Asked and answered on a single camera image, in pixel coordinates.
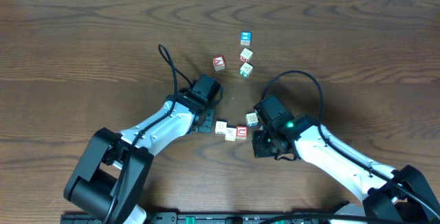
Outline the blue-edged number 3 block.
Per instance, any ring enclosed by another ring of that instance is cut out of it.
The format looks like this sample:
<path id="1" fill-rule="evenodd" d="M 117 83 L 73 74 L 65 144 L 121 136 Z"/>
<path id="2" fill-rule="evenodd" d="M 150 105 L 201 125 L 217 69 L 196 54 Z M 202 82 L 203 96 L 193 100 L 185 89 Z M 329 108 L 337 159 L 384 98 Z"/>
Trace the blue-edged number 3 block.
<path id="1" fill-rule="evenodd" d="M 259 123 L 259 117 L 255 112 L 247 113 L 245 115 L 245 120 L 248 127 L 257 126 Z"/>

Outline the cream block with yellow side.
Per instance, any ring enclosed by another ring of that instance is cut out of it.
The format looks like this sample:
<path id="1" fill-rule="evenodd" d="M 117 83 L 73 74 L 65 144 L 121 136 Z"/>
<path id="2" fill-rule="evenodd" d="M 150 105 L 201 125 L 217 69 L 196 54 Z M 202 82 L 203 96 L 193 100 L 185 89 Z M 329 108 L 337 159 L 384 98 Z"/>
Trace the cream block with yellow side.
<path id="1" fill-rule="evenodd" d="M 228 123 L 217 120 L 215 123 L 215 133 L 218 135 L 225 135 Z"/>

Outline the red U wooden block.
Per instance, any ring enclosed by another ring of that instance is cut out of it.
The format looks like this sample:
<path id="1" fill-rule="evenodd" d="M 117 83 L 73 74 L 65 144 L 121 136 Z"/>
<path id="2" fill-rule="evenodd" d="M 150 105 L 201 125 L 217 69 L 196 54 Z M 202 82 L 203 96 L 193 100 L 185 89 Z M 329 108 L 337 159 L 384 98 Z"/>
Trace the red U wooden block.
<path id="1" fill-rule="evenodd" d="M 248 127 L 238 126 L 236 128 L 236 139 L 242 139 L 242 140 L 247 139 L 247 136 L 248 136 L 247 133 L 248 133 Z"/>

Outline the cream wooden block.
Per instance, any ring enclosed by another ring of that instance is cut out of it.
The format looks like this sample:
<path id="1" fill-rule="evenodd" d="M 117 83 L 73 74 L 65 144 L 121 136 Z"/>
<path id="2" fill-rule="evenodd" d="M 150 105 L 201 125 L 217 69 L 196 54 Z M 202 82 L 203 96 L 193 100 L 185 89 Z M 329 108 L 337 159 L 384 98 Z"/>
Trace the cream wooden block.
<path id="1" fill-rule="evenodd" d="M 237 129 L 227 127 L 225 130 L 225 140 L 227 141 L 235 141 L 237 139 Z"/>

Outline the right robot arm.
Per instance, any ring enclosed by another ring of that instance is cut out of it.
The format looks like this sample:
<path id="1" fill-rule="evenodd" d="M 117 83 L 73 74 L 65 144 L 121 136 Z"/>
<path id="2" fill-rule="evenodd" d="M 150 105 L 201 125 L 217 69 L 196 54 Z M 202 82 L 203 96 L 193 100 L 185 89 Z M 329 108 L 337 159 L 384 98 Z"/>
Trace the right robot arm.
<path id="1" fill-rule="evenodd" d="M 427 179 L 411 165 L 397 170 L 363 155 L 307 114 L 294 116 L 276 96 L 254 106 L 263 128 L 254 131 L 256 158 L 302 159 L 332 176 L 362 202 L 375 221 L 438 223 L 439 202 Z"/>

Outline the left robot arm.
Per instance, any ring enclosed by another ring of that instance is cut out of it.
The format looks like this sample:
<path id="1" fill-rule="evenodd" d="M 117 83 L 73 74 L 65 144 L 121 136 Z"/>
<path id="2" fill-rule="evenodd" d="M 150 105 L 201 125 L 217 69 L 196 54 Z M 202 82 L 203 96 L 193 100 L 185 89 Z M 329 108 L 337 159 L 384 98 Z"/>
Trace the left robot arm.
<path id="1" fill-rule="evenodd" d="M 96 131 L 63 196 L 101 223 L 144 223 L 138 201 L 154 157 L 189 134 L 206 117 L 221 85 L 202 75 L 187 90 L 169 95 L 161 109 L 138 125 L 115 133 Z"/>

